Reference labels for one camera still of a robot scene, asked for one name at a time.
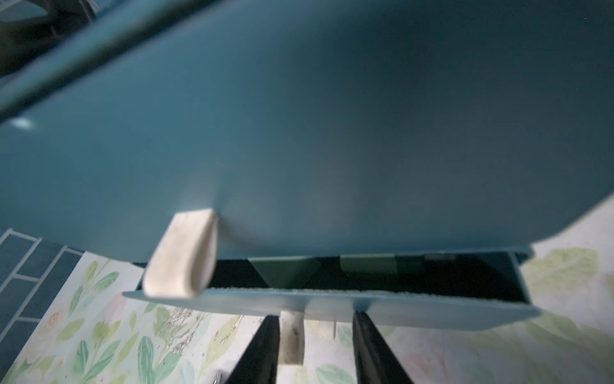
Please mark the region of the teal drawer cabinet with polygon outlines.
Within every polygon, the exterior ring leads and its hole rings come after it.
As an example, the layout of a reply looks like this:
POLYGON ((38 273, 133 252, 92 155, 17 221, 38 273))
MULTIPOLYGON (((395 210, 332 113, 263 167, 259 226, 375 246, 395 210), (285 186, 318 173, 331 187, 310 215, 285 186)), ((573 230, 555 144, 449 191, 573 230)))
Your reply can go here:
POLYGON ((133 299, 482 331, 613 192, 610 1, 1 4, 1 224, 133 299))

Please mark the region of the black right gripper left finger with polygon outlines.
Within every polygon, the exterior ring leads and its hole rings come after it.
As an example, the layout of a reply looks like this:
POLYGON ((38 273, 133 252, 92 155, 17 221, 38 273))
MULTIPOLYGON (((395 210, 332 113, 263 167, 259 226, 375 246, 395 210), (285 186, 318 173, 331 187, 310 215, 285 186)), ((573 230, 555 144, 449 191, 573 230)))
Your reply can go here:
POLYGON ((266 316, 225 383, 275 384, 280 337, 278 316, 266 316))

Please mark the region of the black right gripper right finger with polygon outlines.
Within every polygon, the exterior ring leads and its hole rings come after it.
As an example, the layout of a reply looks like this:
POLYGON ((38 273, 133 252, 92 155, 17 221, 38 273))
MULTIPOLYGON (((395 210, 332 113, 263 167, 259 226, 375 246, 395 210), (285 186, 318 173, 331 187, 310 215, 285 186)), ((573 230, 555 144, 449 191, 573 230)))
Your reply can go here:
POLYGON ((359 384, 413 383, 365 312, 353 315, 353 351, 359 384))

